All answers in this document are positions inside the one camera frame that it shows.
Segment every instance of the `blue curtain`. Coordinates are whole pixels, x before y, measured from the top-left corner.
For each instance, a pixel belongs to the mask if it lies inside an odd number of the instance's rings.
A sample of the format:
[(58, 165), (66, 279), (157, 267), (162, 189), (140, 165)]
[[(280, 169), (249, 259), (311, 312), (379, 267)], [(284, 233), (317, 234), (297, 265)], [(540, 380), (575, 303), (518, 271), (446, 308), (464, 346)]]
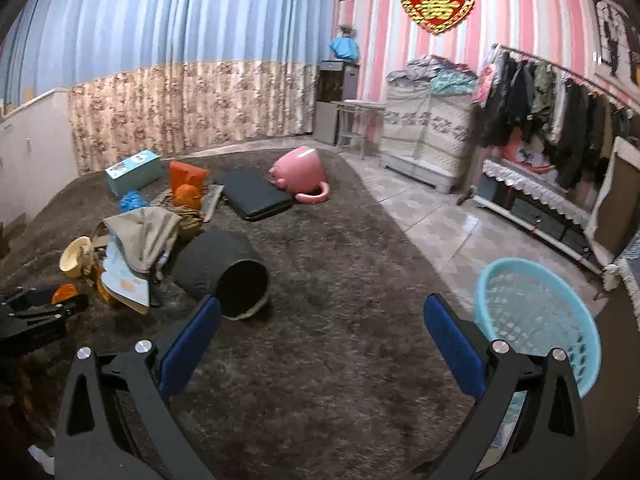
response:
[(175, 62), (317, 64), (334, 0), (29, 0), (4, 40), (0, 97)]

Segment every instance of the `brown shaggy rug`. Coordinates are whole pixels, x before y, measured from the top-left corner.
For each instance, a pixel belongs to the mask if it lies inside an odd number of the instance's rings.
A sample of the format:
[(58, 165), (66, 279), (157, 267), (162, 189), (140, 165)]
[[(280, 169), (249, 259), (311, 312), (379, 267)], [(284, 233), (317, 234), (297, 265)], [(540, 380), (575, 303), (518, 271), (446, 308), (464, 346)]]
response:
[[(265, 171), (286, 151), (187, 162), (212, 175)], [(247, 234), (271, 274), (270, 308), (224, 320), (170, 403), (221, 480), (392, 478), (442, 450), (472, 406), (422, 322), (429, 293), (443, 293), (461, 312), (455, 298), (351, 167), (330, 152), (321, 158), (328, 202), (256, 223), (221, 204), (212, 220)], [(151, 199), (166, 186), (156, 181), (142, 193)], [(103, 174), (77, 179), (14, 244), (0, 267), (3, 288), (63, 282), (62, 249), (117, 213)], [(170, 278), (160, 293), (163, 306), (141, 316), (113, 310), (91, 291), (89, 309), (68, 321), (70, 337), (36, 353), (47, 362), (53, 417), (76, 348), (130, 349), (194, 307)]]

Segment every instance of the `white cabinet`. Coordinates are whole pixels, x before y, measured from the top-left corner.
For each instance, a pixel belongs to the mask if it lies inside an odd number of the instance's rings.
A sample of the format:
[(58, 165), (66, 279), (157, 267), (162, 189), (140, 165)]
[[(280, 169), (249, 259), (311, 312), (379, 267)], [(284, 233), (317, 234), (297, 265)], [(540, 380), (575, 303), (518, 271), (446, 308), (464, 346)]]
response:
[(36, 216), (73, 179), (78, 168), (66, 90), (24, 104), (0, 123), (0, 221)]

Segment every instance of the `framed picture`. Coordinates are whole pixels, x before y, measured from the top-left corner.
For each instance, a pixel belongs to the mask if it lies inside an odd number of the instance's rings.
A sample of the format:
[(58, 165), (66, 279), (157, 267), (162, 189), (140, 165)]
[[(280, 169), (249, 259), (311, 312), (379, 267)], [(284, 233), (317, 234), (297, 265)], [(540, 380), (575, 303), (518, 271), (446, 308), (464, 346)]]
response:
[(640, 98), (640, 34), (622, 7), (610, 0), (591, 0), (596, 36), (597, 76)]

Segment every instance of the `blue bag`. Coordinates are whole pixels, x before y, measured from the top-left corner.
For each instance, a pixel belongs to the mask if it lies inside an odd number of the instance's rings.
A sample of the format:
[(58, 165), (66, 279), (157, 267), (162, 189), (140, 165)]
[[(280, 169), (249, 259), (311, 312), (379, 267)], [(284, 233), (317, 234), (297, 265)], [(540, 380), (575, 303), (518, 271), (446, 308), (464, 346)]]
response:
[(149, 202), (147, 202), (139, 192), (135, 189), (131, 191), (127, 191), (124, 196), (120, 199), (120, 211), (126, 213), (127, 211), (133, 211), (134, 209), (138, 209), (140, 207), (147, 207)]
[(336, 59), (357, 62), (360, 58), (358, 44), (353, 38), (334, 38), (329, 43), (329, 48)]

